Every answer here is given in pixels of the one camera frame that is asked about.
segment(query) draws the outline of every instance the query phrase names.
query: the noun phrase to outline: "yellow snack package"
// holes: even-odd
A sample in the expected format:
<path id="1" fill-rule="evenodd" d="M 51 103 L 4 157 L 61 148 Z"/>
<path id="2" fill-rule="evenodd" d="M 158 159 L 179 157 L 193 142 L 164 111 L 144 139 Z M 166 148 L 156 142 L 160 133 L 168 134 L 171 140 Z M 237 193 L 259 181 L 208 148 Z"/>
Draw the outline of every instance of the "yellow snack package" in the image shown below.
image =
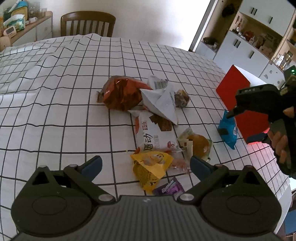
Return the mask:
<path id="1" fill-rule="evenodd" d="M 152 193 L 174 159 L 169 154 L 159 151 L 133 154 L 131 158 L 133 172 L 139 179 L 141 187 L 148 193 Z"/>

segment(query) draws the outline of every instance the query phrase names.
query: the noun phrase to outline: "wooden chair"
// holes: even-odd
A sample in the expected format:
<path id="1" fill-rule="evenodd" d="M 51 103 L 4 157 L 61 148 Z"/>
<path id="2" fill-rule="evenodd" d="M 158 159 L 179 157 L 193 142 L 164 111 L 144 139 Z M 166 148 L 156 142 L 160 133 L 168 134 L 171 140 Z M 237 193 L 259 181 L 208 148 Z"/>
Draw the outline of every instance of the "wooden chair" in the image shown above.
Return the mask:
<path id="1" fill-rule="evenodd" d="M 103 36 L 104 31 L 105 31 L 105 26 L 106 26 L 105 24 L 109 23 L 107 37 L 112 37 L 113 28 L 114 28 L 116 18 L 109 13 L 96 12 L 96 11 L 79 11 L 79 12 L 71 12 L 71 13 L 63 15 L 61 17 L 61 36 L 66 36 L 66 34 L 67 34 L 67 22 L 68 21 L 71 21 L 70 36 L 80 34 L 80 23 L 82 20 L 84 20 L 82 35 L 86 34 L 87 21 L 91 21 L 90 27 L 89 27 L 89 33 L 96 33 L 96 34 Z M 75 32 L 74 21 L 78 21 L 76 33 L 74 33 Z M 94 27 L 94 22 L 97 22 L 95 32 L 92 31 L 93 27 Z M 98 33 L 100 22 L 103 22 L 103 25 L 102 25 L 101 33 Z"/>

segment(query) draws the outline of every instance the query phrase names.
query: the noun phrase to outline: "white checkered tablecloth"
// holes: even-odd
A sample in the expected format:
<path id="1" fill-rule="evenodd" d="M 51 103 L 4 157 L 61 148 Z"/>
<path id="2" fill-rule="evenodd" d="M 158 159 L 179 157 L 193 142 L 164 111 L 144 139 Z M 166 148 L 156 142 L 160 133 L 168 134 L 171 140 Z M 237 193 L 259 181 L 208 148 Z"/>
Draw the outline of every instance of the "white checkered tablecloth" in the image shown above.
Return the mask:
<path id="1" fill-rule="evenodd" d="M 247 146 L 238 136 L 236 149 L 222 142 L 217 126 L 224 104 L 216 87 L 224 77 L 215 63 L 181 49 L 143 41 L 86 36 L 61 37 L 6 48 L 0 55 L 0 221 L 1 239 L 17 230 L 10 208 L 39 165 L 60 170 L 94 155 L 103 170 L 94 183 L 115 197 L 145 195 L 129 154 L 136 149 L 133 117 L 96 102 L 97 91 L 113 75 L 147 82 L 150 75 L 184 89 L 191 101 L 177 109 L 179 135 L 191 126 L 214 142 L 211 164 L 230 169 L 253 165 L 279 199 L 289 179 L 279 171 L 267 145 Z M 176 176 L 185 190 L 199 180 L 173 169 L 160 184 Z"/>

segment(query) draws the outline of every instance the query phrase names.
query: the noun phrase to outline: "purple candy wrapper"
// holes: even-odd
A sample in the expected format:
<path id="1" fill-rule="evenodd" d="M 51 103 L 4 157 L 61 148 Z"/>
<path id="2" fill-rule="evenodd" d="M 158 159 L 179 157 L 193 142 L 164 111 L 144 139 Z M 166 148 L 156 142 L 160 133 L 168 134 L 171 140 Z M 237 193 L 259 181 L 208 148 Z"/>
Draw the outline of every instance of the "purple candy wrapper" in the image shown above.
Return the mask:
<path id="1" fill-rule="evenodd" d="M 179 181 L 173 177 L 170 183 L 162 185 L 158 188 L 155 188 L 153 191 L 155 196 L 171 196 L 173 195 L 175 199 L 184 193 L 184 189 Z"/>

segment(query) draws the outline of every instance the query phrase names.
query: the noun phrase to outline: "cabinet handle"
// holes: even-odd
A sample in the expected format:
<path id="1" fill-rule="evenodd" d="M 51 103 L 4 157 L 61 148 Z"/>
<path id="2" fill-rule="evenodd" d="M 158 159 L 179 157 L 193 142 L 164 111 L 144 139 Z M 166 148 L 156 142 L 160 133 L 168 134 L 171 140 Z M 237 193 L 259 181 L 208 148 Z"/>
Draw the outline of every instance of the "cabinet handle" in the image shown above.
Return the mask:
<path id="1" fill-rule="evenodd" d="M 253 57 L 254 53 L 255 53 L 255 52 L 253 51 L 253 53 L 252 53 L 251 56 L 250 56 L 250 59 Z"/>

